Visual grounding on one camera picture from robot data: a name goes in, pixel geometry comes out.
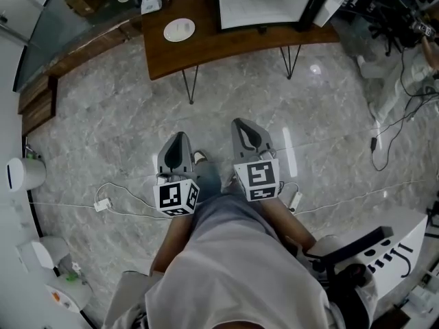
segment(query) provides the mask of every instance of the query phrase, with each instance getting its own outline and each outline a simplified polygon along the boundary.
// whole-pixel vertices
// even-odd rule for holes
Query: leg
[[[388,113],[393,109],[399,99],[399,95],[401,94],[401,81],[399,79],[401,76],[401,69],[401,66],[395,67],[391,74],[385,79],[384,87],[378,100],[369,103],[370,113],[375,120],[380,123],[385,121]]]
[[[294,68],[296,67],[297,57],[299,56],[299,52],[300,52],[301,47],[302,47],[302,45],[299,45],[299,48],[297,49],[296,58],[294,59],[293,68],[291,68],[291,53],[289,52],[289,45],[288,45],[288,64],[287,64],[287,60],[285,59],[285,54],[283,53],[283,49],[282,49],[282,47],[280,47],[281,53],[282,53],[282,58],[283,58],[283,61],[285,63],[285,67],[287,69],[287,79],[289,79],[289,80],[291,79],[293,72],[294,72]]]
[[[197,175],[196,183],[200,187],[198,202],[203,202],[221,193],[221,178],[215,164],[209,162],[202,151],[195,151],[194,157],[195,169],[193,171]]]
[[[192,105],[193,104],[193,92],[195,91],[195,84],[197,83],[198,65],[197,65],[197,68],[195,69],[195,79],[193,80],[192,93],[189,92],[189,86],[187,85],[185,70],[183,69],[181,72],[183,73],[183,80],[185,81],[185,86],[186,86],[187,96],[189,98],[189,103]]]
[[[397,60],[392,57],[376,62],[366,62],[363,56],[357,56],[357,63],[363,78],[385,79],[392,72],[392,69],[397,64]]]

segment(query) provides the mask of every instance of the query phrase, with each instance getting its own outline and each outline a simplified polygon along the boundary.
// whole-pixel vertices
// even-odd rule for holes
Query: white plate
[[[190,19],[176,19],[165,27],[166,40],[178,42],[188,39],[195,31],[195,23]]]

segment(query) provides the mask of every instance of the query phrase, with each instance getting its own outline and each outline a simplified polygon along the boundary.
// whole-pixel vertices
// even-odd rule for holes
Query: black metal hairpin leg
[[[182,70],[182,73],[183,73],[183,79],[185,80],[185,86],[186,86],[187,96],[189,98],[189,103],[192,105],[193,92],[195,91],[195,84],[197,83],[198,66],[197,69],[195,70],[195,79],[193,80],[192,93],[189,92],[189,86],[187,85],[186,73],[184,69]]]
[[[285,59],[285,54],[283,53],[282,47],[281,49],[281,53],[282,53],[282,57],[283,57],[283,61],[285,63],[285,67],[287,68],[287,79],[291,79],[293,72],[294,72],[294,67],[296,67],[296,62],[297,62],[297,57],[299,56],[299,52],[300,52],[300,48],[302,47],[302,45],[299,45],[299,48],[297,49],[297,53],[296,53],[296,58],[294,59],[294,63],[293,63],[293,67],[291,67],[291,53],[289,51],[289,46],[288,46],[288,64],[287,64],[287,60]]]

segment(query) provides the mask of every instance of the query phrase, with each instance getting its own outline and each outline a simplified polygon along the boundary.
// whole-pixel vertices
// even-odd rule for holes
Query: white cylinder
[[[39,160],[13,158],[6,165],[6,181],[11,193],[40,186],[46,180],[46,167]]]
[[[62,238],[44,236],[37,241],[32,241],[36,257],[44,268],[53,269],[69,254],[69,246]]]

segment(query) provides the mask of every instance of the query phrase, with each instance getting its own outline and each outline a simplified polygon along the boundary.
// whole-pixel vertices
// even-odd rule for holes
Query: robotic device
[[[232,122],[232,142],[233,168],[247,200],[277,197],[279,160],[268,132],[252,121],[238,118]]]
[[[279,161],[267,131],[252,121],[232,122],[234,169],[248,201],[277,197]],[[188,136],[179,132],[170,138],[157,159],[156,208],[175,217],[194,212],[200,187],[194,182],[193,155]]]
[[[183,132],[175,134],[161,149],[154,186],[158,211],[170,217],[193,213],[200,188],[192,180],[192,162],[191,144]]]

